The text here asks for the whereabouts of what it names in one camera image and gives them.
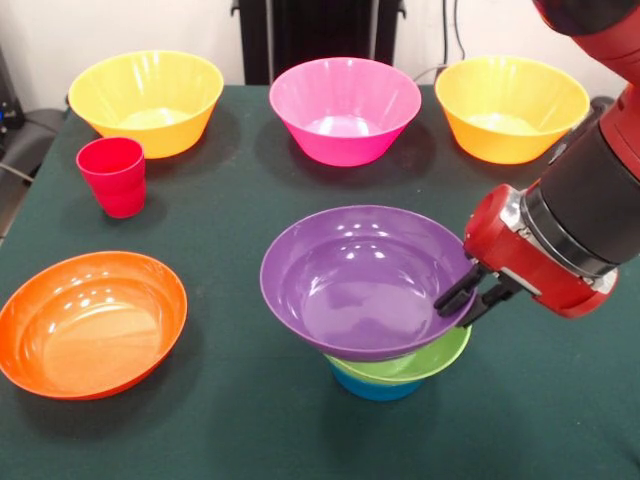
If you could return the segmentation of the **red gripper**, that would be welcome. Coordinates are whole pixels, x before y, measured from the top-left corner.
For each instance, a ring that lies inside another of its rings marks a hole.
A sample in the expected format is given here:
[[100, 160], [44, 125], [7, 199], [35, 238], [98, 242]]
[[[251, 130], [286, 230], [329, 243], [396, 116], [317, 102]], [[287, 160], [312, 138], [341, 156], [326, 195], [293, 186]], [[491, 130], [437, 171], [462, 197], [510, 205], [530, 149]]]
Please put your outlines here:
[[[500, 281], [477, 296], [462, 319], [468, 328], [501, 302], [520, 292], [520, 286], [541, 305], [565, 318], [577, 318], [599, 308], [614, 292], [619, 271], [589, 279], [566, 269], [546, 253], [525, 226], [521, 191], [502, 184], [477, 206], [465, 227], [464, 248], [487, 269], [506, 275], [513, 282]], [[434, 303], [441, 317], [450, 317], [474, 296], [485, 277], [485, 268], [472, 268]]]

